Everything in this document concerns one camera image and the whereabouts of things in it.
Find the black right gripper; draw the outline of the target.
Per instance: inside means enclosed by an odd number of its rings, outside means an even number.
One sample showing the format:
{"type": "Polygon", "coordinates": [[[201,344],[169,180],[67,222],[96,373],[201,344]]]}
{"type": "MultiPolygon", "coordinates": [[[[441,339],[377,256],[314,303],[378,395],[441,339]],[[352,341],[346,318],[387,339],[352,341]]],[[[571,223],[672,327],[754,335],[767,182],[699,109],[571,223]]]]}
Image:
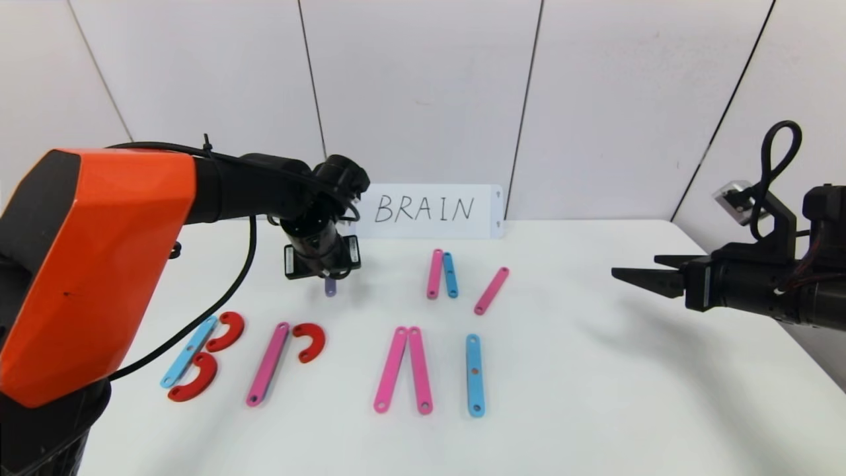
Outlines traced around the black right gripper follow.
{"type": "Polygon", "coordinates": [[[685,295],[686,307],[695,311],[725,307],[800,324],[797,298],[775,292],[791,271],[791,262],[707,255],[655,255],[654,262],[683,269],[683,274],[673,269],[612,268],[611,276],[665,298],[685,295]]]}

